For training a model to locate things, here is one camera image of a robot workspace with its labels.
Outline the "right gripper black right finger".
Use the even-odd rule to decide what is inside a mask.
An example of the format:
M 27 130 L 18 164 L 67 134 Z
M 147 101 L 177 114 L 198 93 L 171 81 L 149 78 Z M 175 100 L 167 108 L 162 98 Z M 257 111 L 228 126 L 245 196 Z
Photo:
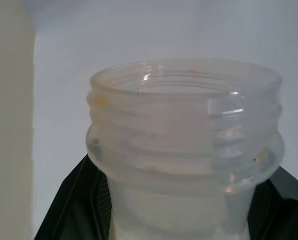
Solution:
M 251 240 L 298 240 L 298 181 L 279 167 L 256 187 L 247 220 Z

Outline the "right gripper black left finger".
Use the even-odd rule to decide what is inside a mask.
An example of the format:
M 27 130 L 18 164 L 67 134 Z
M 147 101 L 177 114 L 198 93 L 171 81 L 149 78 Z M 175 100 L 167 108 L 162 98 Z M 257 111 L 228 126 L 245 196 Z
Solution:
M 35 239 L 107 240 L 111 210 L 107 178 L 85 156 L 62 182 Z

